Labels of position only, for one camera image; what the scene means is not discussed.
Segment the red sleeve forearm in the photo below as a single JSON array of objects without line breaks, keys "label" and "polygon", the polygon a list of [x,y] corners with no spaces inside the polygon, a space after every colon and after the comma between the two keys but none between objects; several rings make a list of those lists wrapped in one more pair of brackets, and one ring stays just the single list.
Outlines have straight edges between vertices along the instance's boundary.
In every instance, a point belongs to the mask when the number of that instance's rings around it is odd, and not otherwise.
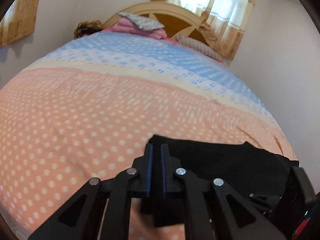
[{"label": "red sleeve forearm", "polygon": [[295,231],[295,235],[293,237],[293,240],[297,239],[298,236],[302,233],[303,229],[306,227],[306,225],[308,224],[312,214],[314,213],[314,209],[306,212],[302,222],[300,223],[300,225],[298,226],[297,230]]}]

